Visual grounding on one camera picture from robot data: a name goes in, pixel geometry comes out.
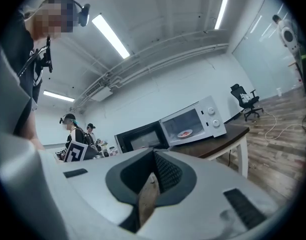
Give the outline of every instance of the glass wall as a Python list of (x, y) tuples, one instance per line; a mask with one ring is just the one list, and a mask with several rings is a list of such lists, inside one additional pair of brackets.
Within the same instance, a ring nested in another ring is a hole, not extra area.
[(246, 71), (257, 95), (266, 99), (298, 88), (300, 75), (295, 58), (280, 37), (277, 24), (272, 20), (278, 15), (292, 24), (288, 8), (281, 0), (265, 0), (243, 40), (233, 55)]

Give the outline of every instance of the chair backrest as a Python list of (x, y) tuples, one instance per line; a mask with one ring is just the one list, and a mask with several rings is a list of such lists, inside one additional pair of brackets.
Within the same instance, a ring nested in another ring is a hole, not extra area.
[(235, 84), (231, 87), (232, 91), (231, 94), (238, 99), (239, 102), (239, 106), (241, 106), (242, 108), (245, 108), (245, 105), (242, 101), (242, 97), (241, 94), (247, 94), (244, 90), (244, 88), (242, 86), (239, 86), (239, 84)]

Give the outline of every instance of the microwave knob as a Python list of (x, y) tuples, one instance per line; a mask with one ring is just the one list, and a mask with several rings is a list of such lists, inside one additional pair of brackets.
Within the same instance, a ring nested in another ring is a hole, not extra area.
[(213, 115), (215, 113), (215, 110), (212, 107), (210, 107), (207, 109), (207, 112), (208, 114)]
[(213, 126), (214, 126), (214, 127), (218, 127), (219, 125), (220, 125), (219, 120), (218, 120), (218, 119), (214, 119), (214, 120), (213, 120)]

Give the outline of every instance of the office chair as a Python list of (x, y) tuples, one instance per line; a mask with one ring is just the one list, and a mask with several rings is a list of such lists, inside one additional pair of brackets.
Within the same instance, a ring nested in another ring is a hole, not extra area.
[(256, 111), (261, 110), (262, 112), (264, 112), (264, 110), (261, 107), (257, 108), (257, 109), (254, 109), (255, 108), (254, 104), (256, 102), (258, 102), (258, 100), (259, 100), (259, 97), (255, 96), (255, 94), (254, 94), (255, 90), (251, 91), (251, 93), (253, 94), (254, 97), (251, 100), (249, 100), (247, 103), (243, 103), (241, 94), (247, 94), (245, 92), (244, 88), (242, 86), (239, 86), (239, 84), (235, 84), (231, 87), (231, 89), (232, 89), (231, 94), (234, 95), (236, 99), (238, 99), (239, 106), (241, 106), (244, 109), (251, 109), (250, 111), (248, 111), (247, 113), (244, 114), (245, 121), (247, 122), (247, 118), (251, 114), (255, 114), (259, 118), (260, 116)]

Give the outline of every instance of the ceiling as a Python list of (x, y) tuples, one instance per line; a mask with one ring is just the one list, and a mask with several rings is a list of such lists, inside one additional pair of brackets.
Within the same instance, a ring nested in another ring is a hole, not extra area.
[[(26, 0), (24, 5), (36, 8), (41, 1)], [(227, 44), (246, 2), (229, 0), (220, 29), (214, 30), (222, 0), (76, 1), (91, 5), (89, 23), (52, 40), (53, 72), (44, 69), (39, 105), (73, 108), (80, 112), (87, 104), (95, 102), (85, 93), (96, 83), (100, 83), (97, 85), (102, 86), (100, 88), (121, 86), (151, 69), (211, 51), (218, 44)], [(130, 57), (122, 59), (91, 22), (99, 14), (119, 37)], [(76, 100), (70, 103), (44, 96), (45, 89)]]

